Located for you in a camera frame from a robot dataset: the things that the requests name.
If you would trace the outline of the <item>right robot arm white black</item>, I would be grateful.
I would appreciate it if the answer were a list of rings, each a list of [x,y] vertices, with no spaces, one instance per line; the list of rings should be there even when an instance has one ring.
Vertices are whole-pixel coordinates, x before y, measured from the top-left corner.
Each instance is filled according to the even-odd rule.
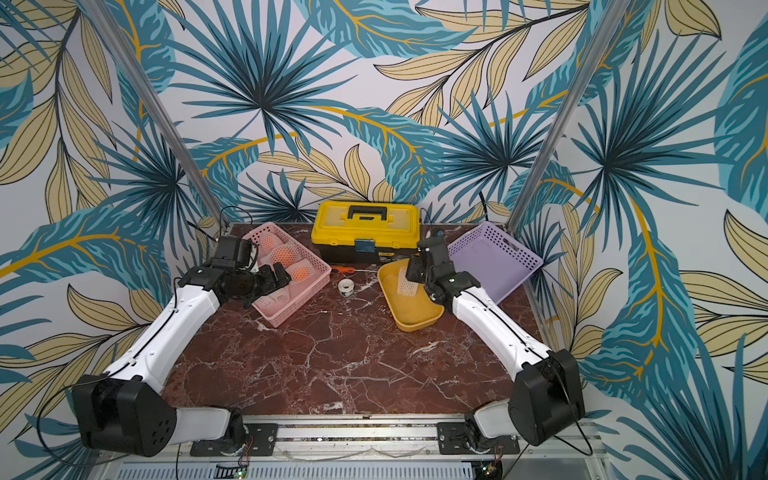
[[[465,416],[472,447],[514,434],[538,446],[584,418],[576,359],[569,351],[555,352],[528,334],[491,299],[479,280],[457,271],[442,235],[418,242],[406,279],[423,285],[433,303],[469,326],[514,383],[508,399],[490,402]]]

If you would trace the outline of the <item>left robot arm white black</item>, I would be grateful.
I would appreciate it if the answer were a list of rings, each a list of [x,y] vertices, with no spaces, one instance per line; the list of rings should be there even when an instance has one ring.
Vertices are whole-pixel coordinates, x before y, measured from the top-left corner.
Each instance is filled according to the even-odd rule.
[[[252,304],[286,286],[280,263],[247,269],[196,266],[178,282],[173,299],[147,331],[100,375],[72,388],[82,444],[91,449],[151,457],[168,445],[208,441],[228,455],[247,445],[240,413],[225,407],[171,406],[162,396],[176,361],[203,324],[230,300]]]

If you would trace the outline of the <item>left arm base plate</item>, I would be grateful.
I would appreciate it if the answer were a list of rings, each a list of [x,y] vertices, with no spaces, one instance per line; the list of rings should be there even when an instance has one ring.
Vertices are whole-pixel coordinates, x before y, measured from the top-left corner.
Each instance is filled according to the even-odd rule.
[[[277,439],[276,423],[246,423],[228,432],[223,439],[195,441],[191,457],[270,457]]]

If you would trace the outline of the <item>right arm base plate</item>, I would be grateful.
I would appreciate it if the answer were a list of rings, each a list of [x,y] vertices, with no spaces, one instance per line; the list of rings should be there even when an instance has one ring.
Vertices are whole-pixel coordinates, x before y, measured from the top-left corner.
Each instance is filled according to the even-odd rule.
[[[442,455],[511,455],[520,452],[520,445],[514,436],[496,438],[484,437],[477,427],[468,422],[440,422],[437,428],[437,441]]]

